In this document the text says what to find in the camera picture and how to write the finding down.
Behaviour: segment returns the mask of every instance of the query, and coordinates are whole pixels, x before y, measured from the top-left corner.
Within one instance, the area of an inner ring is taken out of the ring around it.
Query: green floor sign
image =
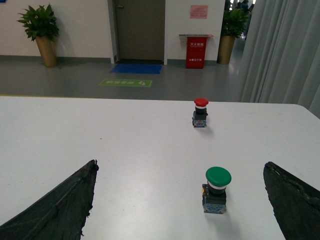
[[[104,79],[101,86],[151,87],[151,80]]]

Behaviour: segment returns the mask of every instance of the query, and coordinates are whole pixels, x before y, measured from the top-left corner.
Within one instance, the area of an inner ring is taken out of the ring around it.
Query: red fire extinguisher box
[[[203,69],[205,66],[207,37],[188,36],[185,67],[187,69]]]

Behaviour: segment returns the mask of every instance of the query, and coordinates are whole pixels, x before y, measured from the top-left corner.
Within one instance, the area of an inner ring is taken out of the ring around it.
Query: wall baseboard
[[[0,55],[0,61],[42,62],[41,56]],[[58,56],[58,62],[64,64],[111,64],[109,57],[67,57]]]
[[[167,60],[168,65],[186,65],[185,59],[168,59]],[[215,60],[205,60],[204,65],[205,66],[214,66],[217,64],[217,61]]]

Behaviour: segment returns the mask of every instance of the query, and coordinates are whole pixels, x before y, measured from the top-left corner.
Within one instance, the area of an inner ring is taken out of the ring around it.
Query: doorway
[[[113,0],[117,60],[163,62],[165,0]]]

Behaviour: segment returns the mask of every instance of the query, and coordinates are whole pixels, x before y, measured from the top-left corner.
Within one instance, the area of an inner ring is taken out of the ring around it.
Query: gray curtain
[[[320,118],[320,0],[256,0],[237,100],[298,104]]]

